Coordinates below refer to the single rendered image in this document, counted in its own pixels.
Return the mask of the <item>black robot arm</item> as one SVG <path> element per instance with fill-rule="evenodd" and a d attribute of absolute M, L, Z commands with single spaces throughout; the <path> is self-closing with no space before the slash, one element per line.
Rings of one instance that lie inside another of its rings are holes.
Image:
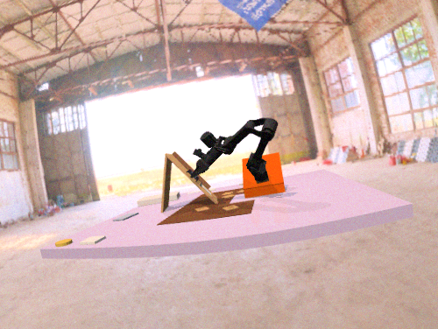
<path fill-rule="evenodd" d="M 255 127 L 263 125 L 261 131 L 254 129 Z M 258 147 L 255 153 L 251 153 L 246 164 L 249 172 L 257 180 L 257 184 L 268 182 L 268 174 L 265 168 L 266 162 L 262 155 L 265 147 L 269 141 L 275 137 L 278 122 L 270 117 L 261 117 L 256 120 L 248 120 L 247 123 L 241 127 L 233 136 L 219 136 L 216 138 L 212 132 L 205 131 L 200 140 L 219 158 L 222 154 L 230 155 L 249 134 L 254 134 L 260 137 Z M 222 141 L 224 141 L 222 143 Z M 193 155 L 203 159 L 208 155 L 202 152 L 202 149 L 194 149 Z"/>

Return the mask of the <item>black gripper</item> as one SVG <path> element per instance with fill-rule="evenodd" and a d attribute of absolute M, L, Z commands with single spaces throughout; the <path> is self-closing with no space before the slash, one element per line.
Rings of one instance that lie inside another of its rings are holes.
<path fill-rule="evenodd" d="M 211 150 L 209 150 L 207 153 L 208 153 L 208 155 L 204 158 L 204 160 L 199 159 L 197 161 L 196 168 L 194 169 L 190 178 L 194 178 L 194 177 L 206 172 L 209 169 L 209 167 L 218 159 L 218 157 Z"/>

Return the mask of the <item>yellow round disc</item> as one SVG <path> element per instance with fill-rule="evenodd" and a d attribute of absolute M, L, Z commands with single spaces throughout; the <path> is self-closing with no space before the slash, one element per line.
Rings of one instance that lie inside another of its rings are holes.
<path fill-rule="evenodd" d="M 70 245 L 72 243 L 72 239 L 65 239 L 63 241 L 57 241 L 55 243 L 56 247 L 63 247 L 63 246 L 67 246 L 68 244 Z"/>

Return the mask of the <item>grey flat rectangular tile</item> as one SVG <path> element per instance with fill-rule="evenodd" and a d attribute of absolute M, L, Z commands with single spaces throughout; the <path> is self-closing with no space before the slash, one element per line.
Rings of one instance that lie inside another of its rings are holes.
<path fill-rule="evenodd" d="M 113 221 L 125 221 L 125 220 L 129 219 L 132 216 L 134 217 L 137 214 L 139 214 L 139 213 L 128 213 L 128 214 L 125 214 L 122 217 L 115 218 Z"/>

